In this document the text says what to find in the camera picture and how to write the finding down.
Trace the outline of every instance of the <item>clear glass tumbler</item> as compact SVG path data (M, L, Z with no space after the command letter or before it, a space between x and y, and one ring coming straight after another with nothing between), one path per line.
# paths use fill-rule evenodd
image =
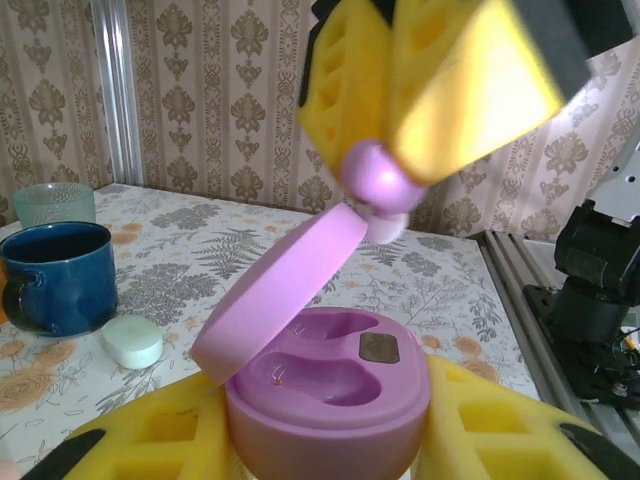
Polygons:
M93 188L81 183L41 183L18 190L13 201L22 228L56 222L96 222Z

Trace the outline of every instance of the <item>mug handle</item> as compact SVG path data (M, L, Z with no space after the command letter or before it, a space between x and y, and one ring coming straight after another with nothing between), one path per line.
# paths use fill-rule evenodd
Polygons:
M36 276L30 273L10 276L2 292L2 308L9 322L20 330L36 334L54 333L51 328L34 321L24 309L24 289L35 282Z

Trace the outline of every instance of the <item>pink earbud case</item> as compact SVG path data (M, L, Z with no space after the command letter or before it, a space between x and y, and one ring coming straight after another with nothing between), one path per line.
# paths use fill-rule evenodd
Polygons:
M259 480L397 480L430 399L415 336L382 315L305 308L360 245L347 205L309 219L229 290L191 355L225 385L232 442Z

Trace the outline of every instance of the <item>floral tablecloth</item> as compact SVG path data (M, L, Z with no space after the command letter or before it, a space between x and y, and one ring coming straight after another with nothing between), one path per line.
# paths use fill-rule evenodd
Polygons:
M98 222L113 234L120 313L152 319L164 354L119 368L94 333L63 341L0 328L0 456L28 470L73 429L195 373L188 350L214 305L303 213L111 185L96 192ZM18 224L0 229L0 239ZM475 242L407 232L363 244L314 305L383 313L437 353L538 398Z

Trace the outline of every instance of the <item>damask wallpaper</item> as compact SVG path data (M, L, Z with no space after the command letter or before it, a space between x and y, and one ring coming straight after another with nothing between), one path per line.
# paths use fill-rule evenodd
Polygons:
M312 0L129 0L146 186L318 212L347 200L296 120ZM0 222L13 190L111 180L86 0L0 0ZM637 119L640 40L555 119L432 186L420 230L553 239Z
M343 199L296 121L312 0L131 0L147 183L318 212ZM553 121L432 186L413 226L553 239L640 103L640 41L593 59Z
M92 25L86 1L0 0L0 226L27 185L112 182Z

